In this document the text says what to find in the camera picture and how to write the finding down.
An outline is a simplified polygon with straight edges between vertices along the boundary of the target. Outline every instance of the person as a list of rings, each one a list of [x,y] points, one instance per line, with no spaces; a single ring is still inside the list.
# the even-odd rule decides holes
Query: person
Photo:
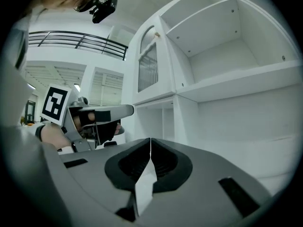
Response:
[[[4,46],[4,53],[2,57],[3,64],[14,66],[21,74],[24,73],[26,64],[26,52],[28,48],[28,27],[32,10],[38,6],[43,6],[44,9],[73,9],[82,8],[91,0],[32,0],[31,3],[25,8],[24,13],[20,16],[19,20],[14,24],[10,34],[7,38],[7,43]],[[94,122],[94,113],[89,113],[88,118]],[[81,123],[79,116],[73,118],[75,126],[78,131],[81,130]],[[54,124],[38,123],[27,130],[36,135],[37,129],[40,128],[40,140],[42,142],[53,144],[56,149],[61,149],[70,146],[71,142],[65,137],[61,128]],[[117,125],[115,135],[119,133],[121,125]]]

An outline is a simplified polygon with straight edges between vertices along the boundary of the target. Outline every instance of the railing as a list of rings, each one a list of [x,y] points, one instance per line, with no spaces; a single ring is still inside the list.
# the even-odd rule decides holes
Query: railing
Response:
[[[127,46],[95,35],[72,31],[38,31],[29,33],[30,46],[59,45],[106,54],[125,61]]]

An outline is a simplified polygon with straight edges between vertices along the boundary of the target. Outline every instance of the cabinet door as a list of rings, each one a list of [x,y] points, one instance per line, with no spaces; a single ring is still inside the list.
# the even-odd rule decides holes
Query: cabinet door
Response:
[[[138,41],[134,69],[135,105],[176,92],[163,23],[156,17]]]

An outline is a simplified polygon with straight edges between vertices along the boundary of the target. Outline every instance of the black metal railing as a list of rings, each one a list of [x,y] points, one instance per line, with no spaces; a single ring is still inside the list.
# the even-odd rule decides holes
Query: black metal railing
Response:
[[[72,31],[38,31],[29,33],[30,46],[64,46],[106,54],[125,61],[128,46],[118,42]]]

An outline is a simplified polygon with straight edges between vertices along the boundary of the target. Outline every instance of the ceiling light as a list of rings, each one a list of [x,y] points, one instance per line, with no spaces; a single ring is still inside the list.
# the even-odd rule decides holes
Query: ceiling light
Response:
[[[29,85],[29,87],[32,88],[33,90],[36,90],[36,88],[33,87],[32,85],[30,85],[29,83],[28,83],[28,85]]]
[[[75,88],[80,92],[80,86],[78,84],[74,84]]]

